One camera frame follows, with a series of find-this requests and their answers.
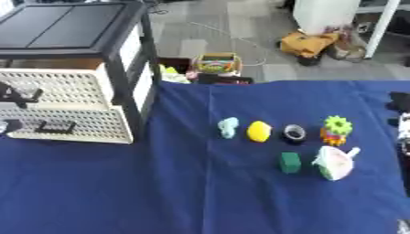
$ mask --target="gray floor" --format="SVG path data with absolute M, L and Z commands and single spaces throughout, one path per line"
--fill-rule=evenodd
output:
M 325 57 L 313 68 L 301 67 L 293 56 L 278 51 L 275 42 L 295 30 L 280 0 L 196 0 L 160 5 L 165 15 L 151 15 L 158 54 L 194 58 L 204 52 L 234 51 L 243 58 L 243 76 L 257 82 L 273 80 L 410 80 L 403 56 L 407 39 L 386 36 L 372 60 L 353 64 Z M 230 34 L 211 30 L 200 23 Z M 244 38 L 259 45 L 241 41 Z

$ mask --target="green cube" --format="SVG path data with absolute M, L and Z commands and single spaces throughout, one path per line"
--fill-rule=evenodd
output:
M 280 157 L 280 168 L 286 174 L 296 173 L 300 170 L 302 163 L 297 153 L 284 152 Z

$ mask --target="black tape roll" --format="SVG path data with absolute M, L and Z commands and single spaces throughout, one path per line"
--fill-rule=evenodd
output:
M 283 132 L 284 140 L 290 144 L 302 144 L 306 140 L 306 131 L 299 125 L 290 124 Z

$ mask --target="light blue toy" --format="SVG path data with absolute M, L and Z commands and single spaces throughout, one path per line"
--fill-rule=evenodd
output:
M 218 122 L 218 128 L 221 130 L 221 135 L 225 139 L 232 139 L 236 131 L 235 129 L 239 126 L 239 120 L 235 117 L 224 119 Z

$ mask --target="black plastic lid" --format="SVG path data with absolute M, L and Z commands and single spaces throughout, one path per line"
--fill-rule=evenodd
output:
M 109 58 L 145 10 L 140 2 L 22 5 L 0 19 L 0 59 Z

